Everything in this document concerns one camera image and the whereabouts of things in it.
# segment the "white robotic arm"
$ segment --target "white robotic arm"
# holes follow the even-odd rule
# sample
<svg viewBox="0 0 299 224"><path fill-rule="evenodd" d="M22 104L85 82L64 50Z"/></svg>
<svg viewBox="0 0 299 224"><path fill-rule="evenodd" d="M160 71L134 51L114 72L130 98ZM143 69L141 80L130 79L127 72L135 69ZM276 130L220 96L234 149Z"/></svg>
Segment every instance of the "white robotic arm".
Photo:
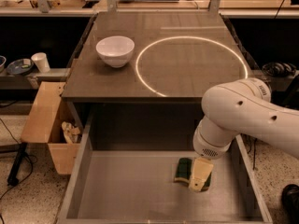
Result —
<svg viewBox="0 0 299 224"><path fill-rule="evenodd" d="M270 90L257 78L209 89L193 145L203 158L217 159L239 133L265 141L299 159L299 111L270 103Z"/></svg>

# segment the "drawer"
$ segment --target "drawer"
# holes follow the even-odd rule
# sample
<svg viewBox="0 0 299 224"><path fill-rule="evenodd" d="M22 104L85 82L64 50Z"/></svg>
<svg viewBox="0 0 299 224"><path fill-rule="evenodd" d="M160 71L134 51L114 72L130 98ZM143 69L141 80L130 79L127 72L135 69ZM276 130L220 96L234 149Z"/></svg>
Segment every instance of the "drawer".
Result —
<svg viewBox="0 0 299 224"><path fill-rule="evenodd" d="M202 117L198 103L94 105L58 223L272 223L241 136L207 191L174 182Z"/></svg>

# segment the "green sponge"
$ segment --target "green sponge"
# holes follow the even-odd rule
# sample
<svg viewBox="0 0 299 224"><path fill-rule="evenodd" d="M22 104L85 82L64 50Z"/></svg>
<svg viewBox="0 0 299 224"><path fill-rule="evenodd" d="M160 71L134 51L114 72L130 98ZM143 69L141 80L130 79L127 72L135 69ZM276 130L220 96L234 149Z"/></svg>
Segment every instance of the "green sponge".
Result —
<svg viewBox="0 0 299 224"><path fill-rule="evenodd" d="M189 158L180 158L178 161L178 168L175 176L175 182L185 182L190 183L190 175L192 169L192 159ZM205 185L202 187L201 191L208 190L211 184L211 176L209 175L208 179L205 182Z"/></svg>

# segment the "brown tabletop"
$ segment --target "brown tabletop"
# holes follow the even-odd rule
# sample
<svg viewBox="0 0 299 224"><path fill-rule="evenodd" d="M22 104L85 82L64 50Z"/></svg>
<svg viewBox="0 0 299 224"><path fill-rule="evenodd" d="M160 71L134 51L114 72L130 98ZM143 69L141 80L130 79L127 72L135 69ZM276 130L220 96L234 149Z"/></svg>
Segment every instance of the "brown tabletop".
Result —
<svg viewBox="0 0 299 224"><path fill-rule="evenodd" d="M131 61L111 68L95 46L111 35L135 41ZM69 102L183 101L251 76L221 16L206 12L99 13L63 98Z"/></svg>

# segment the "speckled floor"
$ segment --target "speckled floor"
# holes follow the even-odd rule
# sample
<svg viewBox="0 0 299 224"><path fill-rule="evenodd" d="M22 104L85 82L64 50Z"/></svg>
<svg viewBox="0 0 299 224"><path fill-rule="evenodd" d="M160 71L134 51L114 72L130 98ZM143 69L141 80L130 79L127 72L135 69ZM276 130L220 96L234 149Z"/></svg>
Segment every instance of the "speckled floor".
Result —
<svg viewBox="0 0 299 224"><path fill-rule="evenodd" d="M16 139L20 139L22 127L30 111L30 104L14 104L0 108L0 118L11 130ZM0 150L3 146L16 142L11 138L0 122ZM29 155L35 155L32 174L19 186L9 191L0 202L0 213L7 224L55 223L68 176L57 175L50 153L45 145L29 145ZM0 195L7 191L9 175L15 153L0 154ZM253 161L253 147L249 153ZM18 173L19 180L31 171L29 162L23 161ZM288 184L299 185L299 160L258 141L256 143L255 170L263 198L274 224L289 224L286 212L280 202L281 191Z"/></svg>

